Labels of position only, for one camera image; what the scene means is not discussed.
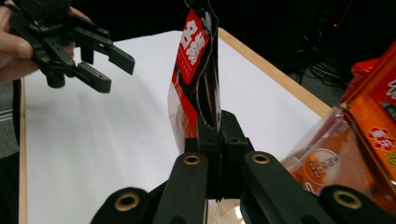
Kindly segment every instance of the product label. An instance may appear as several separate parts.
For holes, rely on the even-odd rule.
[[[375,159],[388,178],[396,180],[396,51],[383,57],[363,89],[349,103],[349,111],[368,140]]]
[[[184,83],[187,85],[191,83],[195,75],[209,38],[210,36],[205,32],[200,18],[192,11],[187,17],[177,53],[177,66]]]
[[[341,158],[325,148],[314,150],[304,161],[305,174],[318,185],[332,183],[340,170]]]

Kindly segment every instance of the white paper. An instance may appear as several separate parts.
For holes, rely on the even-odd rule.
[[[135,58],[132,76],[96,53],[93,67],[111,78],[110,93],[77,78],[59,90],[40,72],[25,79],[29,224],[91,223],[113,192],[167,180],[178,156],[167,95],[180,38],[174,31],[116,42]],[[221,108],[256,150],[279,159],[320,119],[221,40],[219,84]]]

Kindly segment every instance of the orange snack bag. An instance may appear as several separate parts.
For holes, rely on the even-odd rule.
[[[396,42],[282,164],[305,189],[356,189],[396,218]]]

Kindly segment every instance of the dark background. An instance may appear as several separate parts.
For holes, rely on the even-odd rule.
[[[324,61],[348,83],[354,63],[380,57],[396,39],[396,0],[212,0],[211,5],[219,27],[286,74]],[[74,0],[72,6],[109,30],[113,40],[182,30],[188,14],[182,0]]]

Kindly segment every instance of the plastic packaging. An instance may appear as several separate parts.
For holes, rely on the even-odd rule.
[[[396,42],[350,88],[282,164],[317,195],[350,187],[396,218]]]
[[[196,137],[198,116],[219,132],[218,18],[209,1],[190,7],[177,50],[168,93],[168,114],[179,153],[186,138]]]

